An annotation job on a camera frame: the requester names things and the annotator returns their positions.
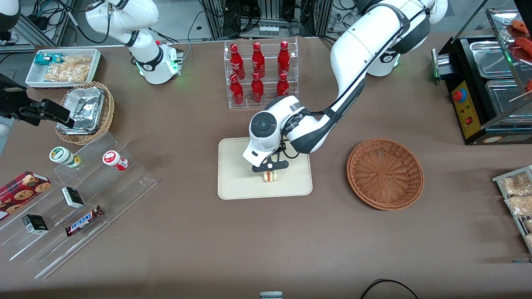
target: empty wicker basket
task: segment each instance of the empty wicker basket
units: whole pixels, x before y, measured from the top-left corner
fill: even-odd
[[[109,127],[111,126],[111,122],[113,121],[113,113],[114,113],[114,99],[111,92],[109,92],[109,89],[99,83],[99,82],[91,82],[87,84],[83,84],[80,86],[76,86],[74,89],[80,89],[80,88],[90,88],[90,87],[98,87],[101,88],[105,92],[105,99],[103,103],[102,108],[102,116],[100,117],[99,121],[99,129],[96,133],[92,135],[66,135],[61,132],[59,132],[57,129],[55,129],[55,133],[61,138],[61,140],[68,142],[68,143],[75,143],[77,145],[86,145],[87,143],[91,142],[93,139],[95,139],[97,136],[99,136],[102,133],[105,133],[109,130]],[[61,105],[64,105],[65,100],[67,98],[67,95],[63,97],[63,100],[61,101]]]
[[[358,144],[347,160],[349,184],[367,204],[380,210],[412,205],[423,190],[423,170],[404,145],[385,138]]]

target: brown table surface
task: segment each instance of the brown table surface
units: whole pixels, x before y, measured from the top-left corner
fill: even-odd
[[[532,265],[491,178],[531,164],[530,145],[464,146],[444,84],[432,79],[431,34],[387,77],[367,78],[357,102],[310,156],[308,196],[223,201],[218,142],[248,136],[256,111],[229,110],[223,43],[194,44],[177,80],[148,84],[124,47],[103,47],[97,79],[116,101],[111,132],[160,183],[44,280],[0,260],[1,298],[358,298],[390,278],[424,298],[531,298]],[[330,47],[300,42],[300,99],[310,110],[337,95]],[[37,91],[59,100],[64,90]],[[0,156],[0,185],[25,170],[48,173],[54,123],[15,122]],[[403,211],[361,202],[349,187],[351,149],[374,137],[411,149],[425,172],[421,198]],[[367,298],[410,298],[380,285]]]

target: red bottle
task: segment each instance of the red bottle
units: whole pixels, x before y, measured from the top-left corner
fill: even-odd
[[[277,96],[288,95],[289,88],[290,88],[290,85],[286,81],[286,73],[282,73],[279,76],[279,82],[277,82]]]
[[[264,84],[261,81],[259,73],[253,73],[253,82],[251,82],[251,89],[253,90],[253,100],[256,103],[262,103],[264,99]]]
[[[244,80],[244,78],[246,78],[244,60],[242,59],[242,55],[238,52],[238,46],[232,44],[229,48],[231,49],[231,68],[240,80]]]
[[[288,52],[288,42],[283,40],[281,41],[281,51],[279,51],[279,56],[277,56],[277,67],[278,73],[287,73],[290,71],[290,53]]]
[[[253,62],[253,72],[259,73],[260,78],[264,78],[266,76],[266,66],[264,64],[264,54],[261,51],[261,43],[253,43],[251,61]]]
[[[231,89],[231,97],[233,98],[233,102],[235,102],[235,105],[237,106],[244,105],[244,90],[242,89],[242,85],[240,82],[238,82],[238,78],[235,74],[231,74],[229,78],[231,80],[229,89]]]

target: acrylic bottle rack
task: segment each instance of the acrylic bottle rack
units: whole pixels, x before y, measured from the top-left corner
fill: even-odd
[[[129,166],[119,171],[104,165],[102,156],[108,150],[119,152],[129,161]],[[126,144],[109,132],[76,154],[81,157],[79,166],[55,168],[47,175],[52,183],[48,191],[0,222],[0,244],[4,254],[10,261],[28,262],[36,279],[50,275],[157,184],[129,154]],[[85,203],[83,208],[67,205],[61,193],[65,186],[79,191]],[[98,205],[104,214],[67,237],[64,229]],[[40,236],[29,234],[22,222],[26,214],[41,215],[49,232]]]
[[[281,41],[286,40],[288,42],[288,51],[290,52],[290,71],[288,72],[287,82],[289,84],[288,94],[298,96],[298,44],[296,38],[274,38],[274,39],[256,39],[256,40],[232,40],[226,41],[224,44],[223,51],[223,62],[225,66],[226,74],[226,85],[227,85],[227,99],[229,103],[229,108],[250,108],[250,107],[266,107],[273,99],[277,97],[277,82],[279,82],[279,74],[277,71],[277,56],[279,55]],[[264,54],[266,74],[262,78],[264,84],[264,100],[262,103],[256,103],[253,101],[253,93],[251,90],[252,74],[253,74],[253,64],[251,62],[251,57],[253,56],[253,43],[258,41],[261,43],[261,50]],[[231,97],[231,90],[229,85],[231,81],[229,76],[231,76],[231,51],[229,46],[231,44],[236,44],[238,46],[238,51],[242,55],[244,60],[244,71],[246,72],[246,77],[243,80],[239,80],[244,89],[244,104],[242,106],[235,105],[235,102]]]

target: small black box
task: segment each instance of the small black box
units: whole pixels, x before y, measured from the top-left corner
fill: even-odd
[[[39,215],[27,214],[22,217],[22,222],[24,222],[24,225],[30,234],[44,235],[48,232],[48,227],[46,227],[43,217]]]
[[[77,189],[67,186],[61,191],[63,192],[63,197],[65,198],[67,205],[75,207],[76,209],[83,207],[84,203]]]

